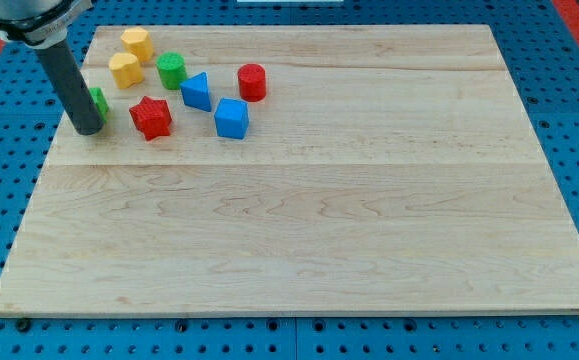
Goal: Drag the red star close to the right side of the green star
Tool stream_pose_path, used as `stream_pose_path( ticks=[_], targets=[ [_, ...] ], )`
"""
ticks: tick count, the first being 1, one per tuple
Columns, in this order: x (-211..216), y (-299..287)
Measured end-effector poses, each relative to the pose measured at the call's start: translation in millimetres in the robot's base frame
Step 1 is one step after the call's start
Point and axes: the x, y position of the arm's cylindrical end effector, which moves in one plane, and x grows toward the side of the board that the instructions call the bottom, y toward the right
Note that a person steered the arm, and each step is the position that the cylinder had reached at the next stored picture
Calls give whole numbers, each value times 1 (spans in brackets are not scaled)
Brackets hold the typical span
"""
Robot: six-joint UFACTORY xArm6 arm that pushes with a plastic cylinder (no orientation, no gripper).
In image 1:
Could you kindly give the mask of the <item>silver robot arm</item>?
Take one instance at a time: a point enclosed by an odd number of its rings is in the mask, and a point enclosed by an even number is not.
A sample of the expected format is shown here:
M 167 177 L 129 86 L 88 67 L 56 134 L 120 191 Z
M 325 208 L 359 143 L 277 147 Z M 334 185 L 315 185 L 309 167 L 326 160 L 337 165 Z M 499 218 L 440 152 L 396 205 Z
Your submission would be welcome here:
M 47 49 L 65 40 L 68 26 L 92 7 L 91 0 L 0 0 L 0 39 Z

